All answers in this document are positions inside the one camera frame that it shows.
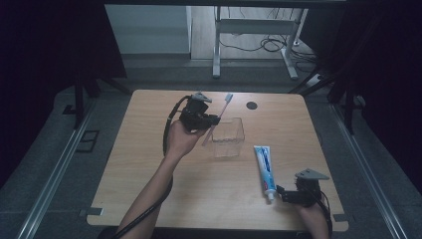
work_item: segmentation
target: toothpaste cap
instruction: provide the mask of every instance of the toothpaste cap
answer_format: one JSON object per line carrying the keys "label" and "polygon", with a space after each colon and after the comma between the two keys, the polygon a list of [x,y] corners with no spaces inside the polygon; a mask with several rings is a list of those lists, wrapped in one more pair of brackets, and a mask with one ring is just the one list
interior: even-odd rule
{"label": "toothpaste cap", "polygon": [[274,193],[273,192],[268,193],[268,199],[270,199],[270,202],[274,201]]}

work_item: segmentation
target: human hand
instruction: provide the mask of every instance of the human hand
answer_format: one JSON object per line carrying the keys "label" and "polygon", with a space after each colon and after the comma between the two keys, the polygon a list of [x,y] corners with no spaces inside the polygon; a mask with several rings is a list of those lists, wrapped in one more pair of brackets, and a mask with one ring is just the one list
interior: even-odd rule
{"label": "human hand", "polygon": [[168,155],[176,159],[181,159],[193,149],[198,139],[206,131],[203,129],[190,132],[186,130],[180,120],[176,120],[171,125],[168,133],[166,157]]}
{"label": "human hand", "polygon": [[294,204],[307,229],[314,239],[328,239],[328,227],[320,206],[315,203],[310,207]]}

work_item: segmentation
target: white wall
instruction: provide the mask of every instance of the white wall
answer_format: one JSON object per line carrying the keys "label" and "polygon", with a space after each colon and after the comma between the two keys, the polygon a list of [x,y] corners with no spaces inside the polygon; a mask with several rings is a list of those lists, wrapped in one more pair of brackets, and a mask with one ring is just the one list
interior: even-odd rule
{"label": "white wall", "polygon": [[105,5],[121,54],[190,53],[190,6]]}

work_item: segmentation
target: blue toothpaste tube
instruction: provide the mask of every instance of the blue toothpaste tube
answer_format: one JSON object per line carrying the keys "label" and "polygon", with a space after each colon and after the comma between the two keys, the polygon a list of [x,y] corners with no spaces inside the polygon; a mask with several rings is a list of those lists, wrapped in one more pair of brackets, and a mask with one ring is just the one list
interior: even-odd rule
{"label": "blue toothpaste tube", "polygon": [[260,165],[261,177],[264,183],[265,194],[270,202],[274,201],[276,184],[274,183],[273,171],[271,169],[271,155],[269,146],[254,146],[257,153],[258,164]]}

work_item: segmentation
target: black curtain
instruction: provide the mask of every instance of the black curtain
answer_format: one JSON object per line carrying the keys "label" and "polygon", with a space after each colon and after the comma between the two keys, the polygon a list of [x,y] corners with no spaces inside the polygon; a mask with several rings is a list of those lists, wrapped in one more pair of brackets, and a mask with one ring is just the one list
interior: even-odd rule
{"label": "black curtain", "polygon": [[420,7],[394,3],[356,68],[363,116],[422,192],[422,21]]}
{"label": "black curtain", "polygon": [[0,4],[1,185],[49,116],[55,95],[75,83],[125,78],[104,4]]}

